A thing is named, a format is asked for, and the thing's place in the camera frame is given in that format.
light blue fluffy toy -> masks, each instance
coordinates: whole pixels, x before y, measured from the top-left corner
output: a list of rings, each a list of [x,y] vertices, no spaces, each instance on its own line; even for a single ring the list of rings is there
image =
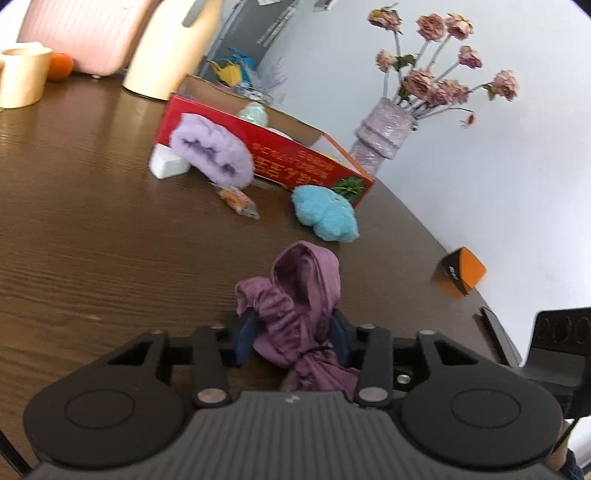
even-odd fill
[[[347,199],[325,187],[302,185],[291,195],[295,216],[327,242],[352,242],[359,236],[355,211]]]

dried rose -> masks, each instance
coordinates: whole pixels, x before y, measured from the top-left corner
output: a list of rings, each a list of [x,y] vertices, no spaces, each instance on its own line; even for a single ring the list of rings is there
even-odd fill
[[[471,113],[470,115],[468,115],[466,117],[465,120],[462,120],[462,127],[468,128],[470,125],[473,125],[475,121],[476,121],[476,115]]]
[[[481,69],[482,60],[478,52],[468,45],[460,47],[460,53],[457,54],[457,61],[460,65],[466,65],[471,69]]]
[[[375,56],[375,64],[382,72],[386,73],[390,67],[395,67],[398,64],[398,60],[388,50],[380,50]]]
[[[470,20],[458,14],[448,14],[445,20],[447,33],[458,40],[465,40],[474,33],[474,25]]]
[[[423,15],[417,20],[417,32],[425,40],[440,41],[445,33],[443,19],[437,14]]]
[[[519,84],[515,80],[512,70],[501,70],[496,74],[490,86],[491,93],[505,97],[509,101],[517,96],[518,90]]]
[[[439,88],[444,89],[451,100],[451,103],[466,103],[470,96],[470,89],[457,80],[444,80]]]
[[[398,16],[398,12],[390,7],[382,7],[372,10],[368,17],[369,23],[376,27],[390,30],[393,32],[400,32],[400,24],[402,20]]]
[[[427,100],[433,88],[433,75],[429,70],[413,70],[406,75],[403,84],[415,97]]]
[[[445,88],[437,88],[431,90],[427,101],[431,105],[449,105],[452,102],[452,99]]]

wooden table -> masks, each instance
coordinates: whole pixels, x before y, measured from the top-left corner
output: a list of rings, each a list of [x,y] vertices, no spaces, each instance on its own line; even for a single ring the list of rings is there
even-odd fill
[[[155,327],[188,335],[235,308],[234,285],[267,275],[303,239],[330,248],[340,308],[396,336],[439,330],[491,350],[473,315],[430,279],[443,248],[382,184],[357,208],[361,237],[325,244],[290,196],[247,189],[261,220],[234,214],[196,171],[157,180],[147,168],[164,104],[121,79],[73,77],[41,102],[0,113],[0,428],[28,460],[27,401],[45,385]],[[232,382],[272,388],[280,372],[254,357]],[[0,478],[14,478],[0,462]]]

orange box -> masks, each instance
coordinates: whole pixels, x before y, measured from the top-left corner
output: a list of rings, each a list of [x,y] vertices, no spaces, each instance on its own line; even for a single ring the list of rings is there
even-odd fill
[[[169,146],[170,132],[181,115],[197,113],[227,128],[246,144],[257,176],[287,190],[307,184],[328,187],[353,206],[359,203],[374,180],[332,137],[269,106],[269,127],[293,140],[246,122],[236,115],[250,101],[228,88],[188,75],[168,101],[156,143]]]

lavender fluffy toy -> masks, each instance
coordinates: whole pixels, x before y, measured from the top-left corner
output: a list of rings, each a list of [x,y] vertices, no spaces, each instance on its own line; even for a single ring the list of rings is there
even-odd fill
[[[195,113],[183,113],[170,148],[220,187],[243,189],[254,176],[251,153],[236,135]]]

